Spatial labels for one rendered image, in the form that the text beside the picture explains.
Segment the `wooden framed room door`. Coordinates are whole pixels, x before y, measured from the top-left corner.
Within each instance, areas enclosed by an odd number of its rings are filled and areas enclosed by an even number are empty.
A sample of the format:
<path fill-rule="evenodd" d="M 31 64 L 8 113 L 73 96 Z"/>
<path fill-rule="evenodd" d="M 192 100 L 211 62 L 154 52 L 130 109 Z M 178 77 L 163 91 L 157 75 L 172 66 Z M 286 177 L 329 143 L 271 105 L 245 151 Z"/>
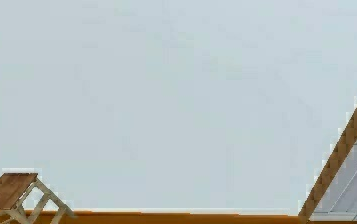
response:
<path fill-rule="evenodd" d="M 357 104 L 298 217 L 301 224 L 357 222 Z"/>

